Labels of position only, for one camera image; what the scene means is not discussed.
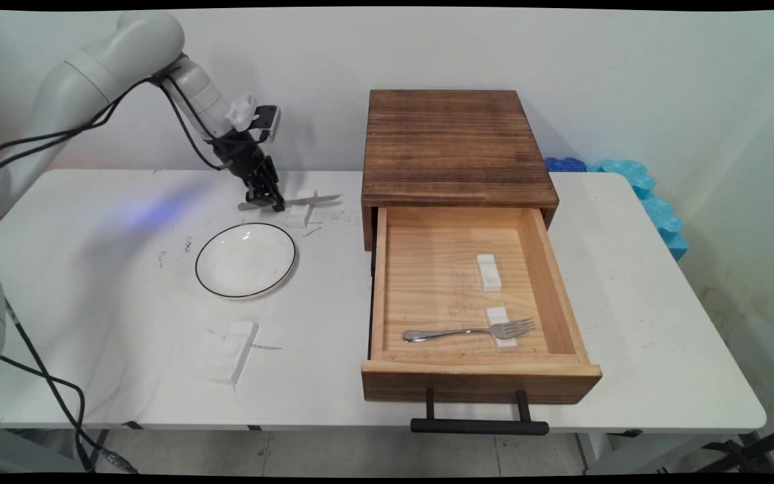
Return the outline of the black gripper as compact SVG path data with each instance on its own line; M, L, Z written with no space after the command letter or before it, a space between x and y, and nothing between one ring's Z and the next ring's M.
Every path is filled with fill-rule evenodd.
M273 160L261 148L270 136L270 131L261 131L258 138L249 131L228 131L216 140L221 167L246 183L246 209L286 206Z

